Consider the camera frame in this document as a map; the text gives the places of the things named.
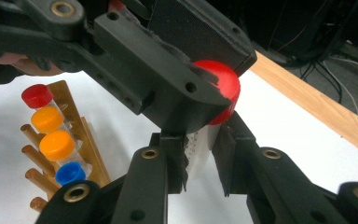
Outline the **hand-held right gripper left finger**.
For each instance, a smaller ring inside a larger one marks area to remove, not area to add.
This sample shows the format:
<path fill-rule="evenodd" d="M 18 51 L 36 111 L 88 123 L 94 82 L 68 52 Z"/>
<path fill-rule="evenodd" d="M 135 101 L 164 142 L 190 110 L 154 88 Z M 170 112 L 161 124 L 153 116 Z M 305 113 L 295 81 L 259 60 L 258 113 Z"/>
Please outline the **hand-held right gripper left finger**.
<path fill-rule="evenodd" d="M 167 224 L 168 195 L 186 189 L 185 137 L 153 133 L 138 149 L 120 191 L 111 224 Z"/>

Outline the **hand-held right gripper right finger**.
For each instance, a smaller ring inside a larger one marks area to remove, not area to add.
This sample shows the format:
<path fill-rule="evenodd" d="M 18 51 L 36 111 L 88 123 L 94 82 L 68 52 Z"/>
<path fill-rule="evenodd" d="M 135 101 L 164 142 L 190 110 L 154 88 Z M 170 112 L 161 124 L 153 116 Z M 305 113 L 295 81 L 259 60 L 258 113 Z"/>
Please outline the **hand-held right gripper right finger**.
<path fill-rule="evenodd" d="M 239 115 L 222 125 L 213 158 L 224 195 L 245 195 L 254 224 L 339 224 L 323 193 L 287 154 L 260 147 Z"/>

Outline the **red cap test tube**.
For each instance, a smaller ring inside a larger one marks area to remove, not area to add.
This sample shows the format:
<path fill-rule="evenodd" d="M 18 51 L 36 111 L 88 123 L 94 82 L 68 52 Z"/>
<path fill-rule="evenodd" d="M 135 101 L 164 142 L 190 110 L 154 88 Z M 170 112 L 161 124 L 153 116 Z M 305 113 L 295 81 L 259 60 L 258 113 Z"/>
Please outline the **red cap test tube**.
<path fill-rule="evenodd" d="M 48 86 L 35 84 L 25 89 L 21 94 L 22 101 L 31 109 L 39 110 L 46 106 L 53 106 L 60 110 L 54 101 L 54 95 Z"/>
<path fill-rule="evenodd" d="M 216 78 L 216 81 L 211 80 L 211 83 L 230 101 L 230 106 L 206 126 L 186 136 L 184 149 L 188 160 L 186 172 L 189 179 L 197 178 L 202 173 L 221 125 L 232 116 L 241 93 L 239 78 L 228 66 L 209 60 L 197 61 L 194 64 Z"/>

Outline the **wooden test tube rack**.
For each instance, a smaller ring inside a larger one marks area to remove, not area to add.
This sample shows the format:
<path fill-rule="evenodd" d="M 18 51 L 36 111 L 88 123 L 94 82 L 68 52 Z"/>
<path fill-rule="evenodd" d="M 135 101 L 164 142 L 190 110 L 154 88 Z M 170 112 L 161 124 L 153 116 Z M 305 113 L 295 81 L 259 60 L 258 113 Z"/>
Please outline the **wooden test tube rack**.
<path fill-rule="evenodd" d="M 79 154 L 85 162 L 92 166 L 92 172 L 89 180 L 96 182 L 101 187 L 107 185 L 111 178 L 105 168 L 100 152 L 95 145 L 89 125 L 84 117 L 81 117 L 77 111 L 73 97 L 65 81 L 61 80 L 46 85 L 54 95 L 54 101 L 60 108 L 67 126 L 75 140 L 80 143 Z M 21 131 L 30 140 L 31 145 L 26 145 L 21 152 L 28 157 L 39 169 L 31 168 L 25 173 L 25 178 L 34 183 L 47 194 L 47 199 L 35 197 L 30 201 L 30 207 L 37 212 L 41 212 L 51 199 L 54 193 L 61 187 L 55 181 L 56 172 L 59 164 L 55 161 L 49 161 L 40 151 L 39 144 L 46 135 L 40 133 L 34 125 L 23 124 Z"/>

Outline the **blue cap test tube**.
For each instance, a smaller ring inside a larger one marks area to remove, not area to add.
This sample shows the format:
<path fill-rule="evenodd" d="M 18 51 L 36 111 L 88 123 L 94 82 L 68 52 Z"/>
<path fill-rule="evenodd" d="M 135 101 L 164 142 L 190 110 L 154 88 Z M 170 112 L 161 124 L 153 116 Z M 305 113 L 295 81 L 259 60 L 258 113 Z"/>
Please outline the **blue cap test tube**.
<path fill-rule="evenodd" d="M 92 166 L 88 163 L 82 164 L 78 161 L 67 162 L 61 166 L 55 175 L 55 180 L 61 186 L 89 178 Z"/>

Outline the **orange cap test tube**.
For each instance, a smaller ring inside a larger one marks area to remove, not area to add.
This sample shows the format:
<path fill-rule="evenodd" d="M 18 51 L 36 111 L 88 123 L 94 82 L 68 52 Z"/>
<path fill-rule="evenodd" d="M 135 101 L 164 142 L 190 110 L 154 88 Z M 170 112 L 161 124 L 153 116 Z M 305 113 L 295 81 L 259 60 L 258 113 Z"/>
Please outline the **orange cap test tube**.
<path fill-rule="evenodd" d="M 71 134 L 62 112 L 55 106 L 45 106 L 34 112 L 31 123 L 40 133 L 66 131 Z"/>
<path fill-rule="evenodd" d="M 67 162 L 83 162 L 78 153 L 76 141 L 66 131 L 55 131 L 43 137 L 39 144 L 41 153 L 49 160 L 59 165 Z"/>

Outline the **white table mat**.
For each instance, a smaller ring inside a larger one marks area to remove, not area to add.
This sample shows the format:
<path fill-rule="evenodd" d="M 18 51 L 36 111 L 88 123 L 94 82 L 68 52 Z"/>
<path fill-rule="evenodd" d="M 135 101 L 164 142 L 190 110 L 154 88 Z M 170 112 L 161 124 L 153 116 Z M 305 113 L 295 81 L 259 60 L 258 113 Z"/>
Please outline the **white table mat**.
<path fill-rule="evenodd" d="M 60 77 L 17 77 L 0 85 L 0 224 L 34 224 L 38 214 L 30 206 L 44 191 L 26 179 L 34 167 L 21 150 L 28 145 L 21 125 L 33 113 L 21 99 L 27 87 L 61 79 L 67 83 L 79 114 L 86 118 L 108 174 L 127 173 L 133 153 L 158 131 L 144 116 L 126 106 L 85 73 Z M 241 76 L 237 111 L 261 147 L 286 153 L 314 184 L 332 192 L 358 181 L 358 147 L 328 128 L 251 71 Z M 168 200 L 169 224 L 251 224 L 246 198 L 225 196 L 213 159 L 186 190 Z"/>

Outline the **dark equipment stand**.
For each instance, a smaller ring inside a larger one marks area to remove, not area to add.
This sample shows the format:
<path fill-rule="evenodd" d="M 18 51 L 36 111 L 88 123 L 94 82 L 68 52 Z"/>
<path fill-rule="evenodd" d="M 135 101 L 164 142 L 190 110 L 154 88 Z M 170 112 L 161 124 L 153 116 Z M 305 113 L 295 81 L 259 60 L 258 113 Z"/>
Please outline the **dark equipment stand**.
<path fill-rule="evenodd" d="M 249 28 L 265 49 L 301 60 L 358 44 L 358 0 L 255 0 Z"/>

